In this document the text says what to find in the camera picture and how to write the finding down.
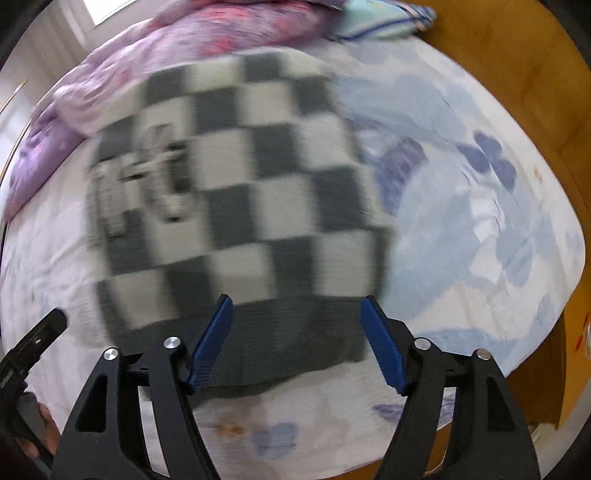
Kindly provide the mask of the person's left hand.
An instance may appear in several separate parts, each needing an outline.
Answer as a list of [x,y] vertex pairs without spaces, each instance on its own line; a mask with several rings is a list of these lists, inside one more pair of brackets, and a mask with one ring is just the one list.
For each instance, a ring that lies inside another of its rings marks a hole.
[[[44,404],[35,402],[35,409],[37,413],[33,418],[37,419],[36,438],[51,455],[55,455],[61,438],[60,431],[50,410]],[[16,438],[16,442],[29,458],[40,458],[40,451],[33,442],[19,437]]]

